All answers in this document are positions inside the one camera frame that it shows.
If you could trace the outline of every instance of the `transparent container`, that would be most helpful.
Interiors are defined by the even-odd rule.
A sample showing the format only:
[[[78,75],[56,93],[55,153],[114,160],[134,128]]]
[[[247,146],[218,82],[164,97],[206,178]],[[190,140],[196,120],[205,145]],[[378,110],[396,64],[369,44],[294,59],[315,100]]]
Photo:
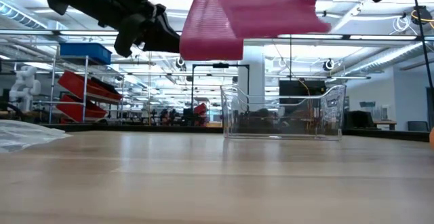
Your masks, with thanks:
[[[224,136],[332,140],[342,137],[346,86],[321,96],[252,96],[222,86]]]

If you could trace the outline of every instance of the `desk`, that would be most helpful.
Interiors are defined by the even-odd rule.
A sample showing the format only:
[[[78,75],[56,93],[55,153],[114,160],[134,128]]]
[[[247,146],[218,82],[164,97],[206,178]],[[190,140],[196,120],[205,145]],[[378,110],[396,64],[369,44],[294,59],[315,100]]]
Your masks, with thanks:
[[[432,224],[428,143],[80,132],[0,153],[1,224]]]
[[[384,120],[384,121],[375,120],[374,125],[375,126],[377,126],[377,125],[389,125],[389,130],[395,130],[395,126],[397,125],[397,122],[389,121],[389,120]]]

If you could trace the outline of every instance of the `black monitor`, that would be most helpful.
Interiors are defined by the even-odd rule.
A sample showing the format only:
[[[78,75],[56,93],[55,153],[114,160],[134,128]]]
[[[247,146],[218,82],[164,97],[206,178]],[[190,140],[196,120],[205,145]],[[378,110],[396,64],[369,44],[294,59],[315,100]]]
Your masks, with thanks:
[[[325,81],[304,81],[304,86],[301,81],[280,81],[279,82],[279,95],[280,96],[319,96],[326,92]],[[302,99],[298,98],[280,98],[280,104],[297,104]],[[285,107],[285,113],[291,113],[295,107]]]

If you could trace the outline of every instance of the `wall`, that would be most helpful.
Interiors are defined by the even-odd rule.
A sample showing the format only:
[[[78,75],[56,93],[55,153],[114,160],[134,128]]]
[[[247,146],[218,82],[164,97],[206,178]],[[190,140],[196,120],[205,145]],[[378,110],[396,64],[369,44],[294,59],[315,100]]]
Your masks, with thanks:
[[[395,68],[397,130],[408,130],[408,121],[428,121],[428,87],[426,71],[400,71]]]
[[[395,84],[393,67],[381,74],[370,74],[369,80],[347,82],[350,110],[360,110],[360,102],[376,102],[376,106],[388,105],[388,118],[396,120]]]

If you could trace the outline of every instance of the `pink mesh fabric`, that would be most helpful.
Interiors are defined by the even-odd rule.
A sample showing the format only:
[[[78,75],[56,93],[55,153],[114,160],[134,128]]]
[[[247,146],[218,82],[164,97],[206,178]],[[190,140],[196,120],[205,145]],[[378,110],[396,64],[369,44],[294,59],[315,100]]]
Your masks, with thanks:
[[[194,0],[180,52],[186,60],[241,60],[243,39],[329,30],[315,0]]]

